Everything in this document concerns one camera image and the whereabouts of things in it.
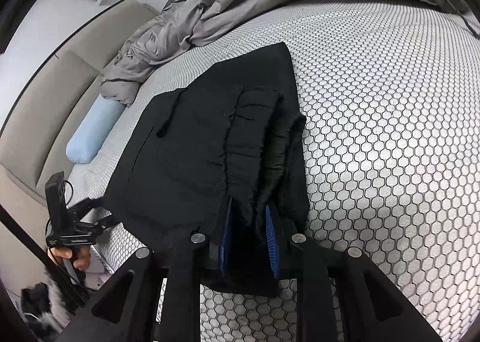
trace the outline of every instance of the hand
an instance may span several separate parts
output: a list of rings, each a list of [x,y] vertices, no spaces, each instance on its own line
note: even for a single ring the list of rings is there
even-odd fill
[[[90,246],[82,246],[80,249],[76,250],[77,257],[74,261],[74,268],[85,271],[90,266]],[[68,247],[54,247],[50,251],[47,251],[49,257],[52,261],[57,262],[58,264],[63,263],[63,258],[70,259],[72,256],[71,249]]]

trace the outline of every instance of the floor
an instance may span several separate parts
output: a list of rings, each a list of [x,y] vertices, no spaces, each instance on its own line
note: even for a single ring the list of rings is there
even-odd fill
[[[0,203],[18,224],[45,247],[45,207],[27,196],[0,167]],[[0,277],[10,294],[20,295],[22,288],[45,280],[43,265],[2,224],[0,224]]]

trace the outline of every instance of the honeycomb patterned sheet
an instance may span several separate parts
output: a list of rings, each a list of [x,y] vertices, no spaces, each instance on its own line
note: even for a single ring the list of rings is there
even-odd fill
[[[156,70],[97,157],[73,168],[73,201],[103,194],[153,96],[280,41],[307,117],[306,235],[361,248],[457,341],[480,297],[480,41],[457,16],[409,0],[301,0],[258,16]],[[119,225],[96,249],[114,271],[141,246]],[[202,340],[295,340],[296,290],[295,280],[280,281],[274,299],[201,287]]]

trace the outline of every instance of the silver bolt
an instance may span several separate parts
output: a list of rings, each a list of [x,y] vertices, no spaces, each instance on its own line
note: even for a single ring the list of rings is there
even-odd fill
[[[146,247],[139,248],[137,251],[135,251],[135,256],[137,258],[147,258],[150,255],[150,250],[147,249]]]
[[[307,237],[302,233],[295,233],[292,235],[292,241],[294,243],[305,243],[306,240],[307,240]]]
[[[359,258],[362,254],[358,247],[350,247],[346,252],[353,258]]]
[[[194,243],[203,243],[206,239],[206,236],[202,233],[195,233],[191,236],[190,240]]]

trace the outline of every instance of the headboard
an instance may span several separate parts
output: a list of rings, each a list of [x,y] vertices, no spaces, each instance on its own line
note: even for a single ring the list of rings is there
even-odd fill
[[[10,179],[45,204],[45,183],[71,172],[65,155],[99,95],[100,79],[126,39],[155,13],[136,0],[122,0],[80,27],[28,81],[0,133],[0,165]]]

